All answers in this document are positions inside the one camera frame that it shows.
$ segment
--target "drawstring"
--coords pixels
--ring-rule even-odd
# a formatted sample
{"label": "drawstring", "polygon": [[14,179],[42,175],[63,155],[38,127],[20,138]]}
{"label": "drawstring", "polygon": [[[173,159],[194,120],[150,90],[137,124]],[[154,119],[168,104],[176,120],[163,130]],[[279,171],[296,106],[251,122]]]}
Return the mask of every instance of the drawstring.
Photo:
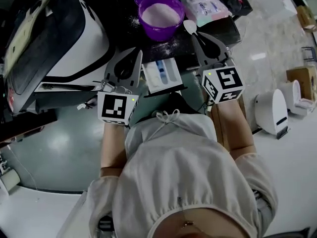
{"label": "drawstring", "polygon": [[163,112],[163,114],[161,113],[157,113],[157,119],[159,119],[161,122],[163,122],[163,124],[158,127],[158,129],[148,138],[148,140],[151,140],[153,138],[153,136],[158,133],[166,124],[169,124],[170,122],[175,124],[174,121],[176,121],[180,115],[180,112],[178,109],[175,109],[173,111],[172,114],[168,114],[166,111]]}

